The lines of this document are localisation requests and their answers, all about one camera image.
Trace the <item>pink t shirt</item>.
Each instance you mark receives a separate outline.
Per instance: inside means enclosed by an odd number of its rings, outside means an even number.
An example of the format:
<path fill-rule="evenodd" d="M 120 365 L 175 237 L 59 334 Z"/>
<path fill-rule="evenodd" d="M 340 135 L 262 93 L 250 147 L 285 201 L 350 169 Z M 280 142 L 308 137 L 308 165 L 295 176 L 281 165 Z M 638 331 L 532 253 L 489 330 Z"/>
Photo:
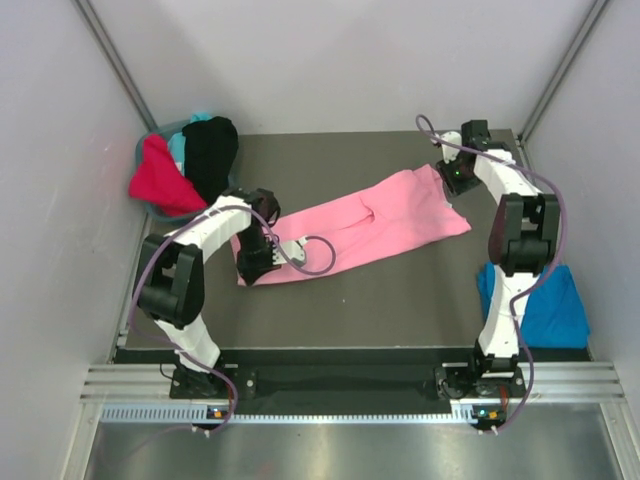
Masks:
<path fill-rule="evenodd" d="M 471 230 L 448 203 L 429 165 L 401 170 L 378 184 L 280 218 L 283 242 L 318 236 L 336 251 L 331 275 Z"/>

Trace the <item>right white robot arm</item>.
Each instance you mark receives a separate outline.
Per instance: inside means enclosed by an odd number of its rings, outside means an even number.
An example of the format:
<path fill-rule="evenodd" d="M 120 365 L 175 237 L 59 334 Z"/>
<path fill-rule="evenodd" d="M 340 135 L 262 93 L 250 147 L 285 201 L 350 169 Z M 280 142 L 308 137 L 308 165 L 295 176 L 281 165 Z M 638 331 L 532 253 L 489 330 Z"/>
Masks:
<path fill-rule="evenodd" d="M 488 239 L 494 287 L 484 327 L 467 365 L 435 371 L 440 396 L 521 396 L 519 327 L 531 290 L 552 262 L 560 226 L 556 196 L 544 194 L 518 170 L 509 147 L 492 139 L 485 120 L 443 134 L 436 165 L 448 194 L 487 188 L 497 209 Z"/>

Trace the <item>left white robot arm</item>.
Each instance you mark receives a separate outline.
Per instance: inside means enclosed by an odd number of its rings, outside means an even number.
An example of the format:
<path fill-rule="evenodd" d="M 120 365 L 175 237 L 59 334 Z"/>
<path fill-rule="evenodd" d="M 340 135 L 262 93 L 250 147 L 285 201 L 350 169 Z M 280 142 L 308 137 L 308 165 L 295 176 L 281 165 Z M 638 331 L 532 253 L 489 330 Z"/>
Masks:
<path fill-rule="evenodd" d="M 165 334 L 178 355 L 174 398 L 220 398 L 232 392 L 225 370 L 216 366 L 221 351 L 204 323 L 204 266 L 231 239 L 240 243 L 238 273 L 253 285 L 277 270 L 275 242 L 263 227 L 275 225 L 281 212 L 265 189 L 232 189 L 183 227 L 143 242 L 133 297 L 138 308 Z"/>

